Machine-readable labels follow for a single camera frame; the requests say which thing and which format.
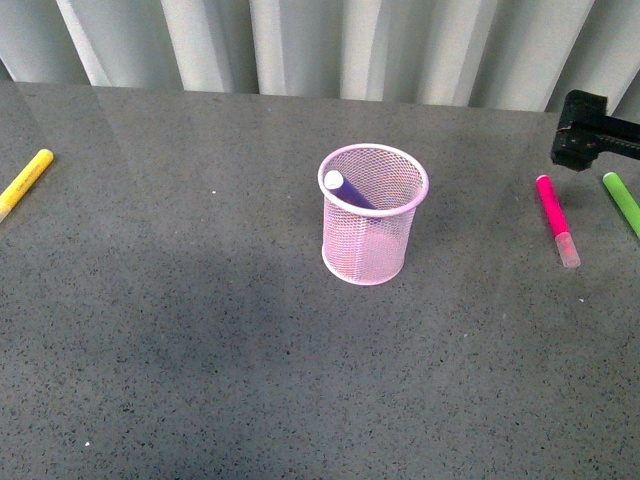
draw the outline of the pink mesh pencil cup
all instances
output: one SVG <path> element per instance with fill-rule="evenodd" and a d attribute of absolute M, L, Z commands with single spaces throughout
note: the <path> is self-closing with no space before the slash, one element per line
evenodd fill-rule
<path fill-rule="evenodd" d="M 356 285 L 395 277 L 404 264 L 416 207 L 429 190 L 422 165 L 397 148 L 349 145 L 324 159 L 318 183 L 324 194 L 322 258 L 327 268 Z M 346 196 L 340 194 L 344 187 Z"/>

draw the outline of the curtain fold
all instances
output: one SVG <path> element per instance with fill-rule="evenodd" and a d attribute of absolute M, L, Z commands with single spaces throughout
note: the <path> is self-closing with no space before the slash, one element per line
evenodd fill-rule
<path fill-rule="evenodd" d="M 5 0 L 0 79 L 640 121 L 637 0 Z"/>

